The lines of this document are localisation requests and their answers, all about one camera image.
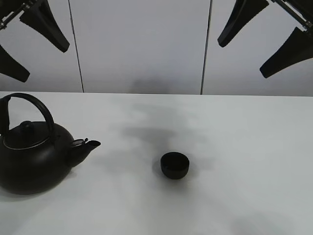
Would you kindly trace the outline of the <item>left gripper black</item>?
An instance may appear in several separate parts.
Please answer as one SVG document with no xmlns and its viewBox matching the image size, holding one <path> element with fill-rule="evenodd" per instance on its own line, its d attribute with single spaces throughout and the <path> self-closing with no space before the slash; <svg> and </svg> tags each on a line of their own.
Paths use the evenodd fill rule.
<svg viewBox="0 0 313 235">
<path fill-rule="evenodd" d="M 7 25 L 22 11 L 20 21 L 31 27 L 61 52 L 66 52 L 70 43 L 60 30 L 51 12 L 47 0 L 1 0 L 0 1 L 0 28 Z M 26 82 L 30 72 L 12 58 L 0 46 L 0 72 L 20 82 Z"/>
</svg>

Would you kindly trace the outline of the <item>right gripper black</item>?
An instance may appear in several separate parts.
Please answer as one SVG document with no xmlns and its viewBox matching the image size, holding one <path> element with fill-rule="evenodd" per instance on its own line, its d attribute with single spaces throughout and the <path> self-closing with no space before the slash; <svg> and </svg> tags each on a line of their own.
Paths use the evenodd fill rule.
<svg viewBox="0 0 313 235">
<path fill-rule="evenodd" d="M 272 0 L 298 21 L 306 31 L 296 27 L 283 45 L 260 67 L 264 78 L 313 57 L 313 0 Z M 227 46 L 239 31 L 269 6 L 267 0 L 236 0 L 230 17 L 218 37 Z"/>
</svg>

